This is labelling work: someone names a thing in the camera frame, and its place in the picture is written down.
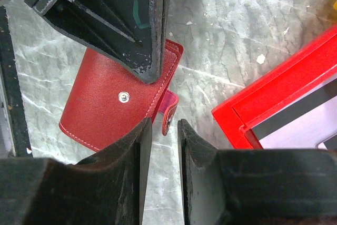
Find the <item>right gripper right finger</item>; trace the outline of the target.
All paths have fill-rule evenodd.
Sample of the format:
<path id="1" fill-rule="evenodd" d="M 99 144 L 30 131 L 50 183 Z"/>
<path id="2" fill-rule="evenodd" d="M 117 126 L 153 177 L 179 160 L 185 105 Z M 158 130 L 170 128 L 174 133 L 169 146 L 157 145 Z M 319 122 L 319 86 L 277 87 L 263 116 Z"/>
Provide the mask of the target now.
<path id="1" fill-rule="evenodd" d="M 336 152 L 220 150 L 177 124 L 185 224 L 336 224 Z"/>

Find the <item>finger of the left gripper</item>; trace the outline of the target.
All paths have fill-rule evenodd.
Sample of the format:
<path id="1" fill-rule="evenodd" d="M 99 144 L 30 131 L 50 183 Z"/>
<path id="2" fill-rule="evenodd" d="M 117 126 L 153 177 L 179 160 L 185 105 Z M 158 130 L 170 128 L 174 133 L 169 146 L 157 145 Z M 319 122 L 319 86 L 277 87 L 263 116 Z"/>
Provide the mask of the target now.
<path id="1" fill-rule="evenodd" d="M 60 33 L 117 61 L 144 83 L 158 79 L 157 0 L 25 0 Z"/>
<path id="2" fill-rule="evenodd" d="M 170 0 L 159 0 L 156 8 L 158 13 L 158 20 L 160 21 L 159 37 L 158 37 L 158 77 L 162 75 L 164 64 L 164 47 L 166 38 L 166 25 L 169 12 Z"/>

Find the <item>red leather card holder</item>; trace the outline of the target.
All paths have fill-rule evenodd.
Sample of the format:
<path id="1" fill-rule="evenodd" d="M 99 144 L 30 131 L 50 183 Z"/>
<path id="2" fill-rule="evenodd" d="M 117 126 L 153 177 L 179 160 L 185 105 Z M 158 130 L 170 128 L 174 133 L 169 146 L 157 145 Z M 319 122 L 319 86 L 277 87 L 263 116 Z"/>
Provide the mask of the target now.
<path id="1" fill-rule="evenodd" d="M 116 61 L 88 48 L 61 116 L 61 131 L 97 152 L 128 134 L 144 118 L 163 113 L 167 135 L 179 97 L 169 90 L 183 55 L 181 44 L 166 40 L 163 72 L 145 84 Z"/>

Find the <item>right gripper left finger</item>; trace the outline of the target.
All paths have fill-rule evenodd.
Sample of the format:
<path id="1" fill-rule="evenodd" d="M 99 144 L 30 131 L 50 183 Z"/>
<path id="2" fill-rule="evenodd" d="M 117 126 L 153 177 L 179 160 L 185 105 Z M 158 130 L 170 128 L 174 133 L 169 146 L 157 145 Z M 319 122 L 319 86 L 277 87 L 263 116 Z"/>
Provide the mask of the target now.
<path id="1" fill-rule="evenodd" d="M 1 159 L 1 224 L 141 224 L 152 121 L 77 164 Z"/>

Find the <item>yellow plastic bin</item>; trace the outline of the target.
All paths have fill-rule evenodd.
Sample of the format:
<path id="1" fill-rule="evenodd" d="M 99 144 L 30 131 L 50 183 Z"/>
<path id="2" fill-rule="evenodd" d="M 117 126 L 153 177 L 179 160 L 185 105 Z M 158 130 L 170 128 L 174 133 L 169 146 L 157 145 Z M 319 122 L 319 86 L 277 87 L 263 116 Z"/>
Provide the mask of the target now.
<path id="1" fill-rule="evenodd" d="M 330 22 L 336 23 L 336 0 L 329 0 L 326 6 L 327 18 Z"/>

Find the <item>red bin with cards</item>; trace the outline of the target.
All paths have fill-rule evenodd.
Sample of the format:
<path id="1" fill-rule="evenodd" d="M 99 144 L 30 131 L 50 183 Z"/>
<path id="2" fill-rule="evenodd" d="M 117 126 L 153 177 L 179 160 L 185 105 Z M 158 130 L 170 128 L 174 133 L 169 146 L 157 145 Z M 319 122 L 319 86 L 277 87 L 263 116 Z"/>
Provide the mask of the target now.
<path id="1" fill-rule="evenodd" d="M 235 149 L 262 148 L 253 128 L 336 74 L 336 26 L 212 110 Z"/>

